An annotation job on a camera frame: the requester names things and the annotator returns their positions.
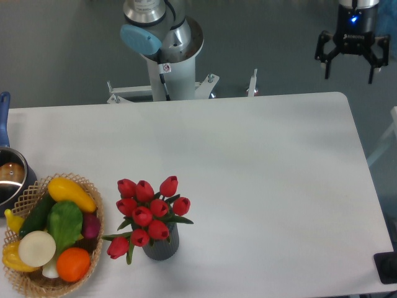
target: yellow squash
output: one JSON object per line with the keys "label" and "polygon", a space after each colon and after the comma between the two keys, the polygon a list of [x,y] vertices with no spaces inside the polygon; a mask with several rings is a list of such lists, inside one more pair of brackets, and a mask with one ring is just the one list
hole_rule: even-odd
{"label": "yellow squash", "polygon": [[83,212],[93,213],[97,209],[93,198],[78,183],[67,178],[53,178],[48,183],[48,192],[57,202],[72,201],[76,203]]}
{"label": "yellow squash", "polygon": [[6,209],[6,211],[4,211],[4,215],[6,216],[7,225],[10,230],[18,234],[25,220],[21,216],[14,215],[10,209]]}
{"label": "yellow squash", "polygon": [[2,250],[2,263],[11,269],[20,272],[33,272],[40,267],[31,267],[21,261],[18,254],[19,241],[8,244]]}

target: tulip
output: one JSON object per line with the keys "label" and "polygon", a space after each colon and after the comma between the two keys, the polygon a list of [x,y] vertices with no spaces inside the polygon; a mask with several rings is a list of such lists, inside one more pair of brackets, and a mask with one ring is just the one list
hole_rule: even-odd
{"label": "tulip", "polygon": [[160,220],[154,220],[149,224],[148,233],[155,240],[165,240],[169,236],[166,224]]}
{"label": "tulip", "polygon": [[153,214],[146,207],[137,207],[132,212],[132,218],[137,225],[146,227],[153,220]]}
{"label": "tulip", "polygon": [[177,187],[178,179],[176,176],[170,176],[163,183],[161,183],[160,194],[162,194],[164,197],[172,197],[176,193]]}
{"label": "tulip", "polygon": [[141,180],[136,185],[136,199],[140,202],[150,202],[153,200],[154,191],[149,183]]}
{"label": "tulip", "polygon": [[189,211],[189,208],[190,208],[189,199],[186,197],[180,197],[174,202],[172,211],[174,211],[176,215],[182,216]]}
{"label": "tulip", "polygon": [[117,237],[112,240],[106,252],[112,259],[117,259],[119,256],[125,255],[129,247],[130,244],[127,239],[124,237]]}
{"label": "tulip", "polygon": [[150,211],[155,217],[163,217],[168,213],[168,205],[161,199],[155,199],[150,203]]}
{"label": "tulip", "polygon": [[132,212],[137,207],[138,203],[136,200],[130,199],[121,199],[116,202],[117,209],[124,214],[125,216],[131,217]]}
{"label": "tulip", "polygon": [[131,241],[135,246],[145,246],[149,242],[149,235],[146,233],[146,231],[142,230],[141,228],[138,228],[131,233]]}
{"label": "tulip", "polygon": [[117,188],[122,197],[135,196],[136,184],[129,179],[122,179],[117,181]]}

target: metal pot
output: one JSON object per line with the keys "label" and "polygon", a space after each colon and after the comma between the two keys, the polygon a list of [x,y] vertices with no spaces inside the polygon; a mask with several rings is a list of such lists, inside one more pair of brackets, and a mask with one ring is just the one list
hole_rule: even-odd
{"label": "metal pot", "polygon": [[18,197],[37,180],[26,159],[17,150],[10,148],[7,134],[7,119],[11,96],[0,95],[0,217],[6,209],[14,208]]}

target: green cucumber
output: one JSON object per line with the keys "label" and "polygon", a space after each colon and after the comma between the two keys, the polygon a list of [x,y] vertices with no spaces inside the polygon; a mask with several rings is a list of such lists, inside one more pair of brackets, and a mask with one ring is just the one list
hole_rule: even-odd
{"label": "green cucumber", "polygon": [[55,203],[56,202],[53,200],[50,194],[46,193],[30,211],[30,214],[27,216],[19,230],[19,236],[24,238],[31,232],[43,230],[47,224],[48,214]]}

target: blue pot handle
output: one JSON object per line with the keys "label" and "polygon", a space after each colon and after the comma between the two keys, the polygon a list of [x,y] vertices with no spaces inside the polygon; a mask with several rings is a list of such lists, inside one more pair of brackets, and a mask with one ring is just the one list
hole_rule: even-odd
{"label": "blue pot handle", "polygon": [[10,108],[11,95],[3,92],[0,95],[0,147],[10,147],[7,133],[8,110]]}

